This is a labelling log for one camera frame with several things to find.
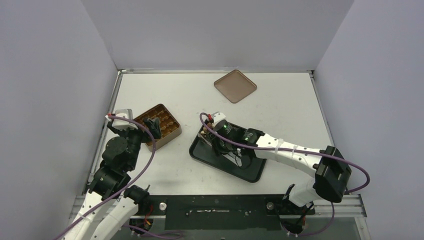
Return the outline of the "metal tongs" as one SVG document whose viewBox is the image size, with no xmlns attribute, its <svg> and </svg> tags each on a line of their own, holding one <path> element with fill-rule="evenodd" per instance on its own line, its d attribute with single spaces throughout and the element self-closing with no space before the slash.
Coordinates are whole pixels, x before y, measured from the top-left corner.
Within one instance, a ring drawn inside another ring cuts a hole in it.
<svg viewBox="0 0 424 240">
<path fill-rule="evenodd" d="M 210 137 L 210 132 L 205 127 L 201 128 L 197 136 L 203 143 L 205 143 L 209 147 L 212 147 L 212 139 Z"/>
</svg>

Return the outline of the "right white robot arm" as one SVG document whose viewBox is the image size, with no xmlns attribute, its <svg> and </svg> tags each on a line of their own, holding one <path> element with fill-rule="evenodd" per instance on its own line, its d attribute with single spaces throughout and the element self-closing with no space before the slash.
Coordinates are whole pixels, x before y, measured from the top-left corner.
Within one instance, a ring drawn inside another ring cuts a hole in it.
<svg viewBox="0 0 424 240">
<path fill-rule="evenodd" d="M 207 121 L 197 135 L 217 156 L 274 160 L 309 175 L 305 183 L 288 187 L 282 202 L 289 214 L 297 213 L 315 200 L 340 203 L 352 173 L 340 151 L 333 146 L 303 147 L 254 128 L 242 129 L 225 119 L 216 123 Z"/>
</svg>

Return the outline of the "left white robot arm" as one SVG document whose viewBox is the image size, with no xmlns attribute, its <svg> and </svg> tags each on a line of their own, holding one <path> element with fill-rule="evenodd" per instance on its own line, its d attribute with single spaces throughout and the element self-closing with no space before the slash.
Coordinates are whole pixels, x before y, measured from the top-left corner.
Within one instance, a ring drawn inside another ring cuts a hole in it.
<svg viewBox="0 0 424 240">
<path fill-rule="evenodd" d="M 106 118 L 107 128 L 116 136 L 106 143 L 83 204 L 60 240 L 109 240 L 131 216 L 149 210 L 148 190 L 135 185 L 128 173 L 135 170 L 144 143 L 151 142 L 153 149 L 137 178 L 152 163 L 156 141 L 162 137 L 160 119 L 144 118 L 139 123 L 118 114 Z"/>
</svg>

